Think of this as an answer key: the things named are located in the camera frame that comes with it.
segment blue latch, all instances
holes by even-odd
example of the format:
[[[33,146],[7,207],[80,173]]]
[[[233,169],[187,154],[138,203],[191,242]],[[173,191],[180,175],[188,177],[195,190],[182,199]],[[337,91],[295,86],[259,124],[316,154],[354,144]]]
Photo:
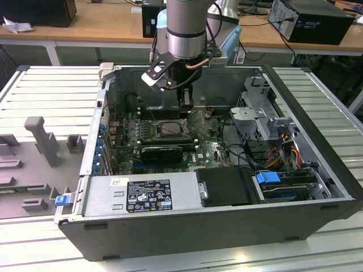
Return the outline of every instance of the blue latch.
[[[70,206],[70,195],[59,195],[54,202],[56,206]]]
[[[259,184],[281,182],[277,172],[260,172],[256,178]]]
[[[100,165],[97,165],[96,163],[94,163],[92,165],[92,170],[95,171],[95,172],[98,172],[100,170]]]

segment gray fixture block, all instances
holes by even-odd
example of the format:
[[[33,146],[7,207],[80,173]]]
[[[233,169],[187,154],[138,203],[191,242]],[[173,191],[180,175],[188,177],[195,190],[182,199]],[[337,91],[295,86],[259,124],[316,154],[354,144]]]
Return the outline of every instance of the gray fixture block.
[[[54,136],[53,132],[49,132],[47,133],[50,145],[54,148],[55,152],[58,152],[59,149],[59,144],[56,140],[56,137]],[[35,147],[36,149],[38,149],[40,154],[43,154],[43,150],[40,148],[39,144],[35,143]]]
[[[66,144],[71,154],[83,153],[85,150],[81,135],[69,135]]]
[[[15,182],[14,177],[0,177],[0,186],[13,186]]]
[[[60,193],[58,192],[57,188],[53,187],[50,191],[49,200],[54,202],[58,195],[60,195]]]
[[[39,194],[50,194],[50,191],[51,189],[48,183],[40,187],[28,189],[29,194],[32,194],[33,196],[38,196]]]
[[[0,143],[0,156],[14,156],[10,146],[7,143]]]
[[[45,211],[48,208],[48,204],[42,198],[30,198],[24,199],[22,208],[25,211]]]
[[[51,144],[49,137],[44,130],[43,124],[43,117],[29,116],[24,124],[24,127],[33,134],[50,167],[55,167],[58,163],[56,147]]]
[[[115,121],[115,122],[113,122],[112,123],[112,125],[111,125],[112,127],[119,127],[120,126],[120,122],[119,121]]]
[[[1,160],[0,159],[0,170],[2,169],[17,169],[21,168],[23,163],[21,160]]]
[[[12,134],[0,135],[0,143],[7,143],[9,146],[20,146],[20,143]]]

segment barcode sticker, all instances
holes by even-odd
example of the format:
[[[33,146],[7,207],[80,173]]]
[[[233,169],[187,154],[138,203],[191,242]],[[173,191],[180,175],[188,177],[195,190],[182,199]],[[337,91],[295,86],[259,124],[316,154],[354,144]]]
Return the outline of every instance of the barcode sticker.
[[[128,177],[119,177],[119,178],[113,178],[111,179],[110,186],[126,186],[127,182],[129,182]]]

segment white paper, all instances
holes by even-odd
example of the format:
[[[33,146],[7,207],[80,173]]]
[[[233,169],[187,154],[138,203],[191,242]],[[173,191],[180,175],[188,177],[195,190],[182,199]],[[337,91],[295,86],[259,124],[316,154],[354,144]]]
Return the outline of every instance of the white paper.
[[[142,8],[140,8],[140,7],[133,7],[131,9],[131,13],[142,13]]]
[[[241,48],[238,52],[238,55],[235,59],[235,64],[242,64],[244,62],[244,58],[246,57],[246,54],[244,53],[244,50]]]
[[[34,30],[32,28],[32,26],[28,23],[16,23],[16,22],[6,19],[5,17],[4,17],[4,22],[5,22],[5,24],[2,24],[2,26],[5,27],[10,32],[15,33],[15,34],[18,34],[18,32]]]

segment wooden desk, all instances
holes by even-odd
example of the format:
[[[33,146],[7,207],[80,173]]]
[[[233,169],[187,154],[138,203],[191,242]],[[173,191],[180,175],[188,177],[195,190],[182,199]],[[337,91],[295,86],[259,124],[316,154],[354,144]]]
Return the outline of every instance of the wooden desk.
[[[142,37],[142,16],[131,13],[131,5],[77,2],[77,10],[69,28],[35,27],[33,32],[17,35],[1,29],[0,44],[42,45],[46,47],[52,65],[60,65],[57,46],[150,48],[153,39]],[[266,22],[256,16],[240,18],[242,25]],[[269,24],[243,26],[240,40],[248,52],[291,53]],[[297,54],[360,56],[363,54],[363,26],[352,25],[340,45],[290,43],[290,46]]]
[[[77,2],[76,19],[69,28],[53,27],[48,40],[152,43],[142,37],[142,15],[129,4]]]
[[[337,2],[337,7],[341,9],[347,7],[346,5]],[[252,25],[267,23],[267,20],[261,19],[266,16],[243,16],[240,17],[239,24]],[[270,52],[273,48],[286,49],[286,45],[282,41],[278,31],[270,24],[259,27],[242,27],[242,35],[240,38],[245,47],[252,47],[252,51],[263,52],[262,48],[266,48],[266,52]],[[291,48],[297,49],[296,53],[304,51],[308,54],[309,50],[312,51],[340,51],[342,55],[349,55],[349,52],[357,52],[361,55],[363,52],[363,25],[352,25],[345,34],[340,45],[326,45],[326,44],[300,44],[289,43]]]

